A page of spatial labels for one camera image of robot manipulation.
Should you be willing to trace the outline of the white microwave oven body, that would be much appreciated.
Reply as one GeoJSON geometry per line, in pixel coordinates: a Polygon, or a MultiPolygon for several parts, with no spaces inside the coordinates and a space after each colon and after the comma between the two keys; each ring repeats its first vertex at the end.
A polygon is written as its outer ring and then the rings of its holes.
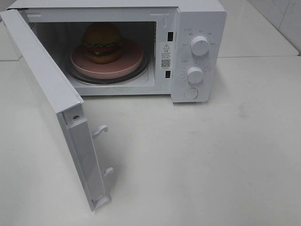
{"type": "Polygon", "coordinates": [[[227,17],[217,0],[17,0],[6,11],[11,9],[23,15],[81,97],[169,94],[174,103],[209,99],[227,17]],[[88,85],[69,76],[65,60],[83,46],[82,37],[94,22],[112,23],[122,40],[141,45],[143,56],[150,58],[148,69],[138,78],[111,85],[88,85]],[[202,56],[190,48],[198,35],[209,39],[209,51],[202,56]],[[194,66],[204,73],[197,84],[187,80],[187,70],[194,66]],[[196,99],[184,96],[189,88],[198,90],[196,99]]]}

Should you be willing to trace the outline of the white microwave door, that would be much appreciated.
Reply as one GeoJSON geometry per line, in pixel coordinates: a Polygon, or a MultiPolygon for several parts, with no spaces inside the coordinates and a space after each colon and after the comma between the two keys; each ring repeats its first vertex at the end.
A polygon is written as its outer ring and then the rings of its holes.
{"type": "Polygon", "coordinates": [[[1,12],[0,16],[44,120],[59,143],[67,144],[90,209],[94,211],[110,200],[105,179],[114,169],[101,171],[94,145],[94,138],[107,132],[108,126],[90,130],[83,99],[23,15],[11,9],[1,12]]]}

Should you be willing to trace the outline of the white rotary knob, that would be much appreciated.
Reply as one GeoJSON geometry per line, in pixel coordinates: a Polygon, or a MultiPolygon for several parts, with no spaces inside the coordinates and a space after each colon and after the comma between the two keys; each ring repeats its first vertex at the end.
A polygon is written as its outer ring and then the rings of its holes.
{"type": "Polygon", "coordinates": [[[187,80],[191,84],[197,84],[204,79],[203,70],[200,67],[194,66],[187,70],[187,80]]]}
{"type": "Polygon", "coordinates": [[[194,37],[190,42],[190,48],[194,55],[202,56],[209,51],[209,39],[204,35],[194,37]]]}

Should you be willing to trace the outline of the pink round plate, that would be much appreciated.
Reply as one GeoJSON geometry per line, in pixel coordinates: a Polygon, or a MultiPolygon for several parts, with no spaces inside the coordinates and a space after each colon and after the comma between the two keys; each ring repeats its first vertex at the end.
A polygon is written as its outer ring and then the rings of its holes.
{"type": "Polygon", "coordinates": [[[76,47],[71,55],[70,60],[75,69],[90,78],[95,79],[115,79],[121,78],[132,73],[138,68],[143,59],[143,48],[137,42],[124,39],[121,56],[107,64],[97,64],[90,61],[85,56],[83,46],[76,47]]]}

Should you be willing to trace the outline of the lower white rotary knob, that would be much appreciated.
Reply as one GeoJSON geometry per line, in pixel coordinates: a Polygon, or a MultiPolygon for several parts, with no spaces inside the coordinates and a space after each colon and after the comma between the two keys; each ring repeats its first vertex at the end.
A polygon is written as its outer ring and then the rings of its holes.
{"type": "Polygon", "coordinates": [[[200,67],[194,66],[187,70],[187,80],[191,84],[197,84],[204,79],[203,70],[200,67]]]}

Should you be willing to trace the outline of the glass microwave turntable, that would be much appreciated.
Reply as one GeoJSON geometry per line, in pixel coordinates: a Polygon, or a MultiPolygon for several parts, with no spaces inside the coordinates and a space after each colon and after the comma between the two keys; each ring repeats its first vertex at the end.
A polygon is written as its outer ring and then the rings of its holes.
{"type": "Polygon", "coordinates": [[[111,84],[117,84],[121,82],[127,82],[130,81],[131,79],[138,78],[148,69],[149,63],[150,63],[150,58],[148,56],[144,56],[141,64],[138,66],[137,69],[135,69],[133,72],[125,76],[114,78],[114,79],[96,79],[96,78],[85,76],[76,70],[75,66],[72,65],[70,59],[65,60],[65,70],[66,73],[72,78],[74,78],[75,80],[82,83],[86,83],[88,85],[107,85],[107,84],[111,85],[111,84]]]}

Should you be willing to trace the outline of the upper white rotary knob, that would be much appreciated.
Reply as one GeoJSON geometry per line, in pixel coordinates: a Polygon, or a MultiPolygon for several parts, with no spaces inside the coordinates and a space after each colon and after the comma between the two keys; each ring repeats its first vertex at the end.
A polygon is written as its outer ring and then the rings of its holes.
{"type": "Polygon", "coordinates": [[[204,35],[194,37],[190,42],[190,48],[194,55],[202,56],[209,51],[209,39],[204,35]]]}

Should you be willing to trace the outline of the burger with lettuce and tomato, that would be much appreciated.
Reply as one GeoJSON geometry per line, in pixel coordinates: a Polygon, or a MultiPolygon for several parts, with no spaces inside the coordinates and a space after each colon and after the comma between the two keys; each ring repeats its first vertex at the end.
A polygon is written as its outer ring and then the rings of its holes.
{"type": "Polygon", "coordinates": [[[97,64],[117,60],[123,53],[123,40],[117,26],[109,22],[94,22],[87,27],[82,44],[85,56],[97,64]]]}

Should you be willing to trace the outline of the round white door button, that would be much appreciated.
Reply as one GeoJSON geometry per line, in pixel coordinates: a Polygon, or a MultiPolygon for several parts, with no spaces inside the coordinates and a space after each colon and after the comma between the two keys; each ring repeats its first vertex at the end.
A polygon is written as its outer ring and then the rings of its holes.
{"type": "Polygon", "coordinates": [[[185,90],[184,96],[187,99],[196,99],[198,97],[198,90],[195,88],[189,88],[189,89],[185,90]]]}

